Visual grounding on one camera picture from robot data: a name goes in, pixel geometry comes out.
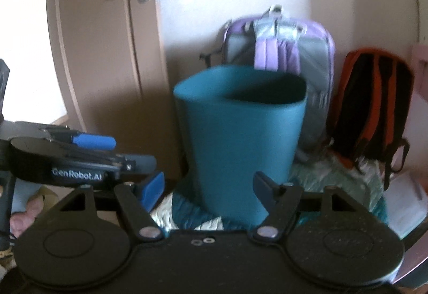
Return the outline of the person's hand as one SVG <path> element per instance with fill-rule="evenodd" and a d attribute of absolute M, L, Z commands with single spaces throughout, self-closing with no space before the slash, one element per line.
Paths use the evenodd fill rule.
<path fill-rule="evenodd" d="M 24 212 L 18 212 L 11 215 L 9 220 L 10 232 L 18 238 L 28 229 L 41 214 L 44 209 L 44 196 L 37 195 L 32 197 Z"/>

